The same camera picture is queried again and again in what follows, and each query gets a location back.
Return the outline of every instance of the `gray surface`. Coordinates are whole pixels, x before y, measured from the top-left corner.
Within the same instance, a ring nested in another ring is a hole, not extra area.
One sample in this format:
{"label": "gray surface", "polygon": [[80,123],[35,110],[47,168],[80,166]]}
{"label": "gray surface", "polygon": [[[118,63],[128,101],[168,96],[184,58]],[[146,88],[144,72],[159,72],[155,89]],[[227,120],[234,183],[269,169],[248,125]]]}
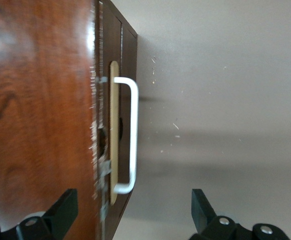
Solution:
{"label": "gray surface", "polygon": [[140,89],[137,183],[114,240],[188,239],[192,188],[291,238],[291,1],[113,3],[139,34]]}

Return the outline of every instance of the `white door handle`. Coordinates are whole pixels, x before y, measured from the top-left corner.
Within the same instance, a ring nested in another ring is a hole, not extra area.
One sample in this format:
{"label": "white door handle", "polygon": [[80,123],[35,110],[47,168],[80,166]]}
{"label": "white door handle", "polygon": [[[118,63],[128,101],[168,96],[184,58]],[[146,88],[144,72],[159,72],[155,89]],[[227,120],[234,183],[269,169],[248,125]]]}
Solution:
{"label": "white door handle", "polygon": [[117,183],[113,190],[116,194],[128,194],[134,188],[137,177],[139,89],[137,83],[127,77],[117,76],[114,83],[126,84],[131,90],[129,183]]}

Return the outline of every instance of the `screw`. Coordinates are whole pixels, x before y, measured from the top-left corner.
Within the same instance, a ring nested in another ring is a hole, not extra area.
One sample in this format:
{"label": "screw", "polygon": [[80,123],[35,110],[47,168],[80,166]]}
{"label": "screw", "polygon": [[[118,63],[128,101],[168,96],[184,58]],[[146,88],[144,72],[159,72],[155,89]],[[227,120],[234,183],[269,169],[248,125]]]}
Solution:
{"label": "screw", "polygon": [[274,232],[272,231],[272,229],[268,226],[261,226],[261,231],[265,234],[273,234]]}
{"label": "screw", "polygon": [[32,226],[32,225],[36,224],[37,221],[38,221],[37,218],[32,218],[32,219],[30,219],[29,221],[27,221],[25,225],[26,225],[27,227],[29,227],[29,226]]}
{"label": "screw", "polygon": [[219,222],[222,224],[222,225],[229,225],[230,224],[230,221],[228,219],[226,219],[225,217],[221,217],[219,219]]}

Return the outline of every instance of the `wooden cabinet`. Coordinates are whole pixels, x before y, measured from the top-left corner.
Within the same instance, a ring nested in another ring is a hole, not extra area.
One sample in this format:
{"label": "wooden cabinet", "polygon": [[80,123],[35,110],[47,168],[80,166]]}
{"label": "wooden cabinet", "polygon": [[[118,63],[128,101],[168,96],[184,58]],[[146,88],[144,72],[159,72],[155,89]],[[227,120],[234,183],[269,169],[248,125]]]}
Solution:
{"label": "wooden cabinet", "polygon": [[[110,1],[0,0],[2,230],[76,188],[79,214],[65,239],[113,237],[129,194],[109,208],[103,232],[98,185],[109,157],[109,84],[98,80],[111,61],[136,79],[137,34]],[[121,86],[120,182],[129,177],[129,94]]]}

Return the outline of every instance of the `wooden door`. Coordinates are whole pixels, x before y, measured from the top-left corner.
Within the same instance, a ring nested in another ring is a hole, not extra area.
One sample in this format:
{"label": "wooden door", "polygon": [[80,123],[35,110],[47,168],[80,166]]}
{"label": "wooden door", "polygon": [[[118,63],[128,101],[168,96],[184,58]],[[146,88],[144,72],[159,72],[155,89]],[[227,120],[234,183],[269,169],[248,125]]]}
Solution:
{"label": "wooden door", "polygon": [[90,0],[0,0],[2,230],[76,188],[65,239],[99,239],[94,20]]}
{"label": "wooden door", "polygon": [[[133,80],[137,77],[137,40],[138,35],[121,15],[118,9],[109,0],[100,3],[100,38],[102,56],[100,66],[103,76],[109,77],[109,69],[112,61],[117,61],[120,68],[120,76]],[[109,135],[109,84],[103,86],[104,94],[104,129]],[[131,93],[128,86],[120,86],[120,119],[122,122],[122,138],[119,142],[118,181],[129,182],[129,152],[130,152],[130,104]],[[118,195],[113,206],[109,207],[105,219],[105,239],[111,240],[118,227],[120,219],[128,204],[131,194]]]}

